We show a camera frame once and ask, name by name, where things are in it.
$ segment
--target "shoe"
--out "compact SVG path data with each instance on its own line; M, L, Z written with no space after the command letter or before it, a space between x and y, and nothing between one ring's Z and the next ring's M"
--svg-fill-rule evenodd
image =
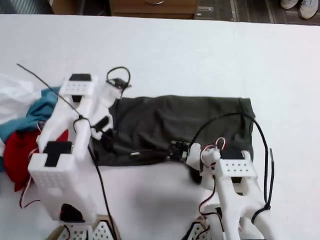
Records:
M298 14L302 19L310 19L316 15L318 11L319 0L303 0L301 3Z
M299 0L281 0L280 5L283 9L291 9L297 5L298 2Z

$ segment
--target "white tabletop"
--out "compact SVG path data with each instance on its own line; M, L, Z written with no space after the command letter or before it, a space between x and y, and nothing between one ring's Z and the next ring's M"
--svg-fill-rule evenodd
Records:
M251 98L275 157L274 218L289 239L317 239L319 39L317 26L0 15L0 73L33 81L40 89L44 86L16 63L52 86L60 85L69 73L105 78L112 67L126 66L133 85L125 92L127 97ZM262 186L264 148L256 129L253 149ZM101 167L101 172L124 240L178 240L197 216L204 191L182 165ZM86 178L104 214L93 167ZM36 198L35 186L29 195L32 192ZM40 203L19 209L19 196L8 177L0 174L1 239L44 239L57 223Z

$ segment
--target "wooden drawer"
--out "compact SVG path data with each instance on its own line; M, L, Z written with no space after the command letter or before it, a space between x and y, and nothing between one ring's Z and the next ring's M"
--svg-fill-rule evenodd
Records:
M113 15L118 14L194 14L198 0L113 0Z
M116 13L118 17L130 17L130 18L153 18L153 19L193 19L194 15L191 13L185 14L170 14L170 13Z

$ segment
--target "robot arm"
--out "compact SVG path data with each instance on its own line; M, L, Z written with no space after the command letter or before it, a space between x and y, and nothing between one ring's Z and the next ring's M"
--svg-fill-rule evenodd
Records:
M283 240L285 238L274 225L270 210L258 214L254 225L250 221L266 203L250 153L241 153L242 159L222 159L220 149L215 146L201 150L200 144L194 143L190 148L186 164L201 172L202 187L214 189L219 199L219 204L209 203L203 212L217 212L216 208L222 211L224 231L217 215L211 214L206 216L209 234L215 240ZM241 179L240 183L234 183L236 178Z
M59 91L51 118L37 139L39 153L32 155L28 170L39 191L40 201L53 220L61 224L89 226L97 212L79 166L87 156L91 136L100 139L101 131L91 125L103 123L104 131L113 128L109 108L121 97L121 88L99 81L89 74L73 74ZM56 139L74 125L74 143Z

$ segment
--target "floor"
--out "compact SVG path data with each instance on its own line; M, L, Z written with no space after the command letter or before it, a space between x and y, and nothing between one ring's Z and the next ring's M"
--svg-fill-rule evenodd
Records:
M196 19L320 25L320 12L310 20L303 20L298 16L298 7L284 10L280 0L200 0Z

